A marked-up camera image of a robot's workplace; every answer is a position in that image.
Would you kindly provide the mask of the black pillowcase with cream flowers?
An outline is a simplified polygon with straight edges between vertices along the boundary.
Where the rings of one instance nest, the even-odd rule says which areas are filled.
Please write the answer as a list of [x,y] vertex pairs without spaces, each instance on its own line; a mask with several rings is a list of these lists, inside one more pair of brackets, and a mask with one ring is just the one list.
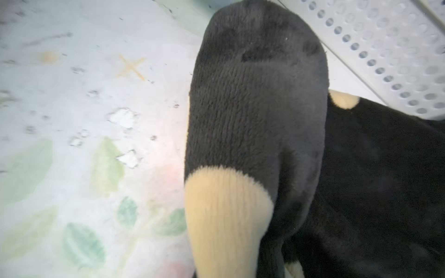
[[329,90],[326,54],[269,1],[219,9],[189,92],[196,278],[442,278],[445,123]]

